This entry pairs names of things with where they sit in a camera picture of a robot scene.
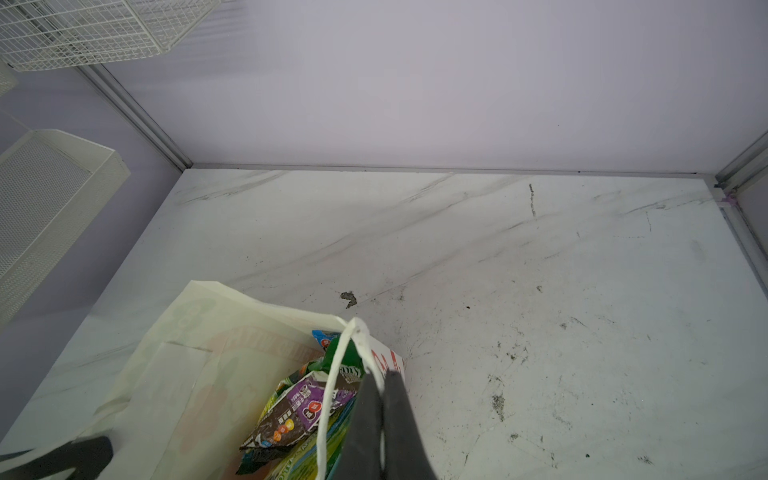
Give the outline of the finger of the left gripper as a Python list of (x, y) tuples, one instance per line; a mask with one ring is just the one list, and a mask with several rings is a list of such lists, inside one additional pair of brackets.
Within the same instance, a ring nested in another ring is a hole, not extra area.
[(97, 479), (114, 456), (111, 440), (97, 436), (64, 443), (46, 453), (33, 450), (1, 456), (2, 479)]

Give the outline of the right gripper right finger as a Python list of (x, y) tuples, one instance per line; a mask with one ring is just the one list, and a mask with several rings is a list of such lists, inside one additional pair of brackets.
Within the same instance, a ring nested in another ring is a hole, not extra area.
[(402, 375), (388, 371), (382, 396), (384, 479), (437, 480), (417, 427)]

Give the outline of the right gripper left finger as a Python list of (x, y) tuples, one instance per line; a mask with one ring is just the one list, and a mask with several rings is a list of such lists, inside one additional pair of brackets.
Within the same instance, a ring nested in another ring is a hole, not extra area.
[(341, 453), (329, 478), (383, 479), (382, 435), (383, 404), (373, 376), (368, 375), (356, 397)]

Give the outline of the brown purple candy bar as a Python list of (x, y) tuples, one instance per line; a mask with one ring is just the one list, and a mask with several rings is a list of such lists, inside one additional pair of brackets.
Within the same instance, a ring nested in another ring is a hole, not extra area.
[(283, 379), (269, 397), (241, 451), (292, 446), (313, 433), (323, 412), (328, 374), (300, 371)]

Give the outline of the white floral paper bag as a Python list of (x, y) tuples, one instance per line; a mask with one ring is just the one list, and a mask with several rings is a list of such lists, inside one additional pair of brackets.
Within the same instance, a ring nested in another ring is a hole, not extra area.
[[(327, 351), (313, 330), (339, 332)], [(114, 449), (97, 479), (330, 479), (360, 387), (402, 375), (399, 355), (360, 319), (343, 320), (254, 300), (193, 281), (143, 337), (109, 398), (64, 443), (107, 436)], [(328, 374), (317, 429), (282, 448), (241, 451), (278, 384), (300, 371)]]

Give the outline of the blue snack packet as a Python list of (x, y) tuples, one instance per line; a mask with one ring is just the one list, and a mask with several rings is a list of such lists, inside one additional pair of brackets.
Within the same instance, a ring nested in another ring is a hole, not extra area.
[(339, 332), (323, 330), (313, 330), (312, 335), (324, 351), (327, 351), (331, 344), (340, 337)]

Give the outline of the lower white mesh shelf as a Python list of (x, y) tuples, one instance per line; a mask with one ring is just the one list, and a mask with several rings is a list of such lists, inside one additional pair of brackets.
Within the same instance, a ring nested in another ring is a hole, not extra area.
[(119, 153), (59, 129), (22, 129), (1, 153), (1, 325), (6, 326), (131, 172)]

